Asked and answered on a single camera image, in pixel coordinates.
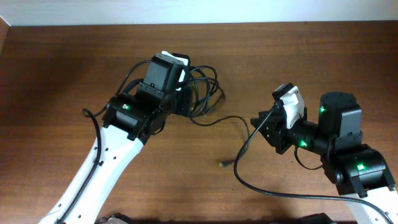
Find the white wall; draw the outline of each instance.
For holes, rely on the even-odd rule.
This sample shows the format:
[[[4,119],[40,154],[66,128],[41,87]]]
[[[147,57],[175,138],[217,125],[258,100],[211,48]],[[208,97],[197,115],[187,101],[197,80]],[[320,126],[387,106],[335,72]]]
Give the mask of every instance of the white wall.
[[[397,0],[0,0],[12,26],[398,19]]]

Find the green light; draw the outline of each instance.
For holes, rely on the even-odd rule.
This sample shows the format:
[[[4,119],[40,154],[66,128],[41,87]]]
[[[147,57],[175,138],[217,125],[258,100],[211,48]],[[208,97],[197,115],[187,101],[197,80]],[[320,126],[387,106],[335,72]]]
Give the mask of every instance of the green light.
[[[301,141],[301,142],[300,142],[300,146],[301,146],[301,147],[306,147],[306,146],[307,146],[307,143],[305,143],[305,141]]]
[[[358,164],[356,167],[358,168],[358,170],[365,170],[366,169],[366,167],[363,164]]]

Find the wooden surface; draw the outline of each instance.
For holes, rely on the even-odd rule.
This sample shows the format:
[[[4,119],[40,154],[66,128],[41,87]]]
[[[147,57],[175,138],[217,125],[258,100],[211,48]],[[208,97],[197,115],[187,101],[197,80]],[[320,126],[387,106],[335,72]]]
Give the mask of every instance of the wooden surface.
[[[227,94],[209,122],[246,119],[272,106],[281,83],[299,86],[309,120],[329,91],[354,93],[364,142],[398,178],[398,23],[320,22],[162,26],[13,27],[0,59],[0,223],[37,223],[64,193],[95,139],[81,109],[100,109],[125,73],[168,50],[211,65]],[[143,77],[145,67],[133,74]],[[243,143],[240,121],[209,128],[170,116],[128,165],[100,215],[161,220],[275,220],[325,212],[350,220],[341,202],[272,198],[241,185],[232,168]],[[317,156],[299,152],[317,166]],[[309,171],[256,136],[242,178],[279,192],[337,195],[322,170]]]
[[[6,40],[8,27],[9,26],[6,23],[6,21],[4,21],[2,19],[2,17],[0,17],[0,55],[1,55],[1,50],[3,47],[4,41]]]

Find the white casing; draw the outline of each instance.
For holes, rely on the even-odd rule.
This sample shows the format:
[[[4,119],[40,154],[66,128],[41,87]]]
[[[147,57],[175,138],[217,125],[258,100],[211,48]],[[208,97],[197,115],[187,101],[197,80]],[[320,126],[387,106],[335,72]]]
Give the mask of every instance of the white casing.
[[[173,58],[175,58],[175,59],[177,59],[177,60],[180,60],[182,63],[184,63],[184,65],[188,65],[188,59],[186,59],[186,58],[180,58],[180,57],[173,56],[172,54],[168,53],[168,52],[165,51],[165,50],[162,51],[162,54],[167,55],[167,56],[170,56],[170,57],[173,57]],[[183,81],[184,81],[184,78],[185,78],[185,71],[182,70],[182,71],[181,71],[180,78],[178,79],[178,82],[183,82]]]
[[[304,116],[304,100],[297,86],[291,88],[280,99],[284,102],[286,125],[287,129],[290,129],[298,119]]]
[[[345,197],[359,198],[379,207],[384,212],[388,212],[390,219],[398,223],[398,194],[390,191],[387,187],[381,187],[366,192],[366,198],[359,198],[358,194],[344,195]],[[347,202],[358,224],[385,224],[386,220],[373,208],[360,203]]]
[[[108,128],[101,128],[101,159],[102,166],[98,166],[83,191],[79,201],[65,222],[67,224],[92,224],[95,222],[98,213],[109,193],[111,193],[116,181],[119,179],[123,170],[131,160],[144,147],[143,143],[136,138],[134,141],[127,139],[127,132],[110,125]],[[68,208],[74,199],[88,173],[90,172],[93,161],[97,155],[97,139],[83,165],[81,165],[76,176],[70,183],[67,191],[61,199],[51,209],[51,211],[41,219],[39,224],[54,224]]]

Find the wooden table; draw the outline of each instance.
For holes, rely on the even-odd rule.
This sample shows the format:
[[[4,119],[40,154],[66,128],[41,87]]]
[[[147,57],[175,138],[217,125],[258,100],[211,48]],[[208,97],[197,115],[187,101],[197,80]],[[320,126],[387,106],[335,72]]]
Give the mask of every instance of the wooden table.
[[[322,94],[353,93],[363,109],[364,142],[384,155],[398,180],[397,37],[397,22],[12,27],[0,59],[0,222],[37,223],[55,205],[95,139],[81,109],[100,109],[131,66],[161,50],[217,69],[227,100],[201,122],[253,118],[272,106],[281,83],[299,86],[311,121]],[[126,168],[100,216],[276,220],[325,212],[353,219],[341,202],[266,197],[241,185],[218,161],[233,158],[244,137],[239,120],[203,128],[170,116]],[[299,154],[308,166],[320,163]],[[276,154],[260,135],[239,169],[264,189],[337,195],[322,170],[301,168],[293,149]]]

